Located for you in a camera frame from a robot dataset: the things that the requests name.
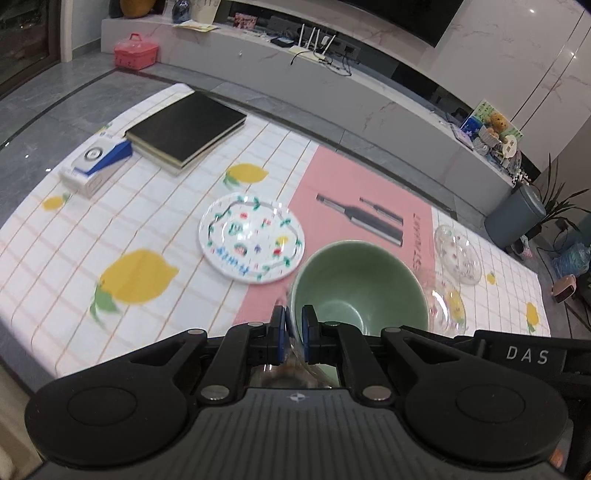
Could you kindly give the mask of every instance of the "box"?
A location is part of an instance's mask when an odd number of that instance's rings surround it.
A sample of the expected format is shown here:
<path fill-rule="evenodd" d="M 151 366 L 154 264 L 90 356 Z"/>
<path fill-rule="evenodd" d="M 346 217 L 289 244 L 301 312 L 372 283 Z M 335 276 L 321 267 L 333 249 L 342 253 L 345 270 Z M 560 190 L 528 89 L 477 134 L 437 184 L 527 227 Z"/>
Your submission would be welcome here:
<path fill-rule="evenodd" d="M 59 175 L 68 188 L 90 198 L 132 153 L 131 143 L 127 140 L 99 136 L 70 164 L 63 166 Z"/>
<path fill-rule="evenodd" d="M 129 40 L 115 44 L 115 66 L 141 70 L 156 63 L 158 44 L 144 40 L 139 33 L 132 33 Z"/>

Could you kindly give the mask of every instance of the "pink placemat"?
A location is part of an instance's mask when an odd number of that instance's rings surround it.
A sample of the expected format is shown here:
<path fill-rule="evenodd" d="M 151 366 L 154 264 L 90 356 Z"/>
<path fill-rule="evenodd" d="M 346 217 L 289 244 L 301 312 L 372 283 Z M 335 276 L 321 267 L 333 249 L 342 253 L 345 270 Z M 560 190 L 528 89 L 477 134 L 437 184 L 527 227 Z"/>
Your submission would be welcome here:
<path fill-rule="evenodd" d="M 361 208 L 402 230 L 402 246 L 355 225 L 346 215 L 318 201 L 319 194 L 342 205 Z M 362 203 L 360 197 L 402 217 L 404 225 Z M 306 236 L 302 264 L 325 245 L 355 239 L 385 248 L 415 272 L 435 269 L 431 206 L 327 148 L 319 147 L 316 151 L 289 208 L 298 217 Z M 287 293 L 296 274 L 297 270 L 279 282 L 249 286 L 234 325 L 254 320 L 266 321 L 274 305 L 287 305 Z"/>

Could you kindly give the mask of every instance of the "screw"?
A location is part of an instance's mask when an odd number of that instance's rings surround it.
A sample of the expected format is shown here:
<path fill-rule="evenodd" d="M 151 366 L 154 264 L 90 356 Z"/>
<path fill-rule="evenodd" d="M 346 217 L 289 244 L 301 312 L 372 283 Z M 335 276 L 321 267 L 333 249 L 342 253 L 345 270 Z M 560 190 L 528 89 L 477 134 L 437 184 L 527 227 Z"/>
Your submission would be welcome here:
<path fill-rule="evenodd" d="M 390 395 L 392 395 L 390 389 L 381 385 L 372 385 L 363 389 L 363 396 L 370 400 L 384 401 L 389 399 Z"/>
<path fill-rule="evenodd" d="M 201 389 L 202 397 L 208 398 L 209 400 L 223 400 L 229 394 L 230 390 L 223 385 L 209 385 Z"/>

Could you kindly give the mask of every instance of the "white plate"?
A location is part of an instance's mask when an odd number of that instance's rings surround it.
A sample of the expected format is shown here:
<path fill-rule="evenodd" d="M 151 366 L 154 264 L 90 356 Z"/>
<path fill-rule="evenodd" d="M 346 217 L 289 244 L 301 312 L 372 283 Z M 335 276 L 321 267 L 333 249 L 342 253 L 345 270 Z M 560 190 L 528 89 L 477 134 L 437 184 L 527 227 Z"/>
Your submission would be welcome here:
<path fill-rule="evenodd" d="M 279 202 L 232 193 L 213 202 L 199 224 L 199 244 L 222 274 L 243 283 L 288 276 L 304 256 L 304 231 Z"/>

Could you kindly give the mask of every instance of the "decorated plate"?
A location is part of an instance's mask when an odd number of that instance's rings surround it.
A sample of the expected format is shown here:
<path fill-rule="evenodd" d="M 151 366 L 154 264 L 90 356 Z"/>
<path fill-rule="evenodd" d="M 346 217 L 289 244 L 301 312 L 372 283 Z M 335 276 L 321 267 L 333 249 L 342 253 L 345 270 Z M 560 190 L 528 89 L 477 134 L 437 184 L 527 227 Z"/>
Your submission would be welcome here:
<path fill-rule="evenodd" d="M 482 263 L 466 235 L 449 225 L 435 230 L 435 250 L 443 267 L 458 282 L 476 285 L 482 276 Z"/>
<path fill-rule="evenodd" d="M 419 270 L 417 278 L 429 310 L 429 332 L 447 337 L 466 333 L 466 308 L 460 287 L 447 274 Z"/>
<path fill-rule="evenodd" d="M 244 283 L 288 276 L 304 256 L 304 232 L 281 203 L 245 193 L 215 201 L 199 224 L 199 244 L 222 274 Z"/>
<path fill-rule="evenodd" d="M 429 307 L 429 331 L 451 338 L 464 335 L 466 309 L 460 292 L 445 281 L 437 281 L 424 292 Z"/>

